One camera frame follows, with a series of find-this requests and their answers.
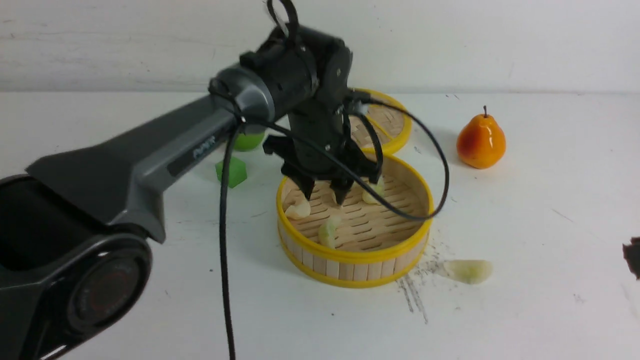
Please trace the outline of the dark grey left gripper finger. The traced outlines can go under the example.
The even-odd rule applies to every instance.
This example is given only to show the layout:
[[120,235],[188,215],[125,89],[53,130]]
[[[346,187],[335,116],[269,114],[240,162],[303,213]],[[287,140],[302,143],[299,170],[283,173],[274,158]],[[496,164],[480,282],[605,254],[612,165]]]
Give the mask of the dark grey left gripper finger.
[[640,237],[631,237],[629,243],[622,244],[622,256],[629,271],[640,280]]

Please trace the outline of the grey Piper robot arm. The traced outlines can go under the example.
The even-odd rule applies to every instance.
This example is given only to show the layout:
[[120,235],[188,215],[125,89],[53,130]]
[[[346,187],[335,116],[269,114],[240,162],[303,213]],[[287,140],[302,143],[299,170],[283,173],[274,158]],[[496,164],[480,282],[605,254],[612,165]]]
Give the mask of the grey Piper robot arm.
[[639,96],[419,95],[363,153],[342,39],[279,28],[206,95],[1,96],[1,358],[637,360]]

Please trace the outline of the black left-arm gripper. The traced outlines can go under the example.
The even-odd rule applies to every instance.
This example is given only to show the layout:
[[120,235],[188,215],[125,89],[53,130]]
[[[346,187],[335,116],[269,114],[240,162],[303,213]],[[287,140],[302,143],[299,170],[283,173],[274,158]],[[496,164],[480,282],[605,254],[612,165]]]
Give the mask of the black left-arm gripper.
[[[275,27],[254,52],[240,57],[240,64],[255,71],[267,85],[275,106],[275,119],[288,117],[290,130],[298,138],[271,137],[266,151],[284,161],[281,172],[310,200],[316,182],[330,182],[334,202],[342,207],[354,180],[323,152],[348,166],[360,178],[376,183],[381,162],[368,159],[352,140],[347,105],[354,91],[347,82],[353,54],[335,36],[301,26],[290,41]],[[317,144],[317,152],[301,142]]]

